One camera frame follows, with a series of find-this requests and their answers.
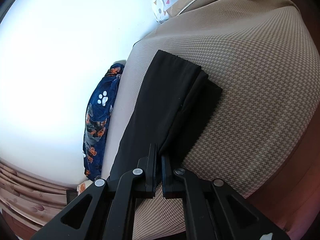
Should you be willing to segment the beige woven mattress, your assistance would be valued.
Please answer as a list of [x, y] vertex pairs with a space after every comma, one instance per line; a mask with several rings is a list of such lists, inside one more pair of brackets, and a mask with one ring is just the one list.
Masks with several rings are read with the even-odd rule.
[[157, 51], [202, 68], [222, 95], [181, 166], [221, 178], [301, 239], [319, 213], [319, 53], [290, 0], [178, 0], [126, 61], [106, 139], [110, 178]]

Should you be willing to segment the pink patterned curtain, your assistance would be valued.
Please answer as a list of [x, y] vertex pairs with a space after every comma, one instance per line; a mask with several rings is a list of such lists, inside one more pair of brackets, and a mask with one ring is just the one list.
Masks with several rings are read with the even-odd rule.
[[69, 189], [30, 177], [1, 164], [1, 206], [40, 228], [78, 196]]

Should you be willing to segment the floral orange white pillow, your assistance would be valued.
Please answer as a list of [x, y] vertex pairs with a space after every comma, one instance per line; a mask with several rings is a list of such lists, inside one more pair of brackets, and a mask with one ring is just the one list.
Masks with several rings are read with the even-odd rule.
[[81, 184], [79, 184], [77, 186], [77, 193], [78, 195], [80, 195], [81, 193], [83, 193], [85, 191], [85, 189], [87, 189], [90, 185], [92, 184], [91, 180], [86, 180], [84, 182], [82, 182]]

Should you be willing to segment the blue dachshund print blanket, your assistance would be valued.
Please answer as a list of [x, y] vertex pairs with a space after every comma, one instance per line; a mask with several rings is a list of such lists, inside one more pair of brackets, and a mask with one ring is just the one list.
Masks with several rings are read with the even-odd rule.
[[101, 176], [108, 127], [124, 68], [121, 63], [113, 64], [87, 104], [82, 152], [84, 174], [91, 181]]

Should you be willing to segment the black pants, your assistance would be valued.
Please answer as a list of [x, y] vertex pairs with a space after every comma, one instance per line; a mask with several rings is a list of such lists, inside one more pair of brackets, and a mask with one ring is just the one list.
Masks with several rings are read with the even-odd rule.
[[136, 168], [155, 144], [157, 157], [179, 167], [207, 126], [222, 95], [202, 68], [159, 50], [144, 76], [120, 141], [110, 180]]

